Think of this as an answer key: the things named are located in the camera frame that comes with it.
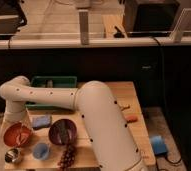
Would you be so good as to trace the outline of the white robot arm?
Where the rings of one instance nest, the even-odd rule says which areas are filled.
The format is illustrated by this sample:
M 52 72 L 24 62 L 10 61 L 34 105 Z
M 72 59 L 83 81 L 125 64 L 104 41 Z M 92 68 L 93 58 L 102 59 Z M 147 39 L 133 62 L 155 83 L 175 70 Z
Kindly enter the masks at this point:
M 24 76 L 0 86 L 6 101 L 4 119 L 22 120 L 25 103 L 36 102 L 81 114 L 101 171 L 148 171 L 125 117 L 107 84 L 89 81 L 80 88 L 36 88 Z

